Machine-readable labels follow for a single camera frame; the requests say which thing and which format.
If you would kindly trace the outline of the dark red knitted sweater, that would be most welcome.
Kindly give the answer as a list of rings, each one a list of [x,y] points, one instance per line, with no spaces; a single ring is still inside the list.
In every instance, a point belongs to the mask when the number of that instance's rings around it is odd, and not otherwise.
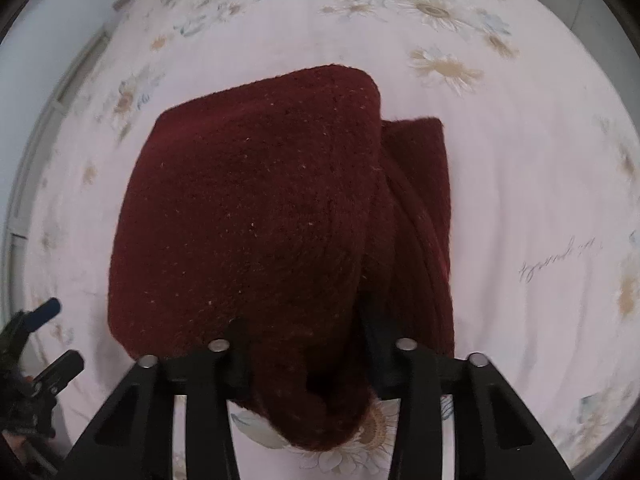
[[[373,79],[326,65],[157,118],[119,214],[107,322],[133,358],[236,344],[235,404],[336,448],[370,411],[378,324],[454,352],[442,122],[385,120]]]

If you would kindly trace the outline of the pink floral bedspread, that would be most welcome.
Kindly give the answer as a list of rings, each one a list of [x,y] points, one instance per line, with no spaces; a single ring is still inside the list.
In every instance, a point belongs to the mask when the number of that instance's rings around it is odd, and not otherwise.
[[[314,65],[369,73],[392,119],[442,121],[459,356],[486,353],[570,468],[639,397],[639,139],[614,87],[537,0],[134,0],[70,102],[32,210],[24,289],[62,311],[37,334],[84,371],[76,439],[130,361],[106,325],[126,183],[155,118]]]

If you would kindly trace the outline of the left wall socket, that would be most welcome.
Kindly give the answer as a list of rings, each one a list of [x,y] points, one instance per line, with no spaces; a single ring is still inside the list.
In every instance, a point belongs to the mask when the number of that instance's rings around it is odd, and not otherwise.
[[[125,6],[128,6],[128,4],[130,3],[131,0],[116,0],[113,4],[112,4],[112,8],[114,11],[119,11],[122,10],[122,8],[124,8]]]

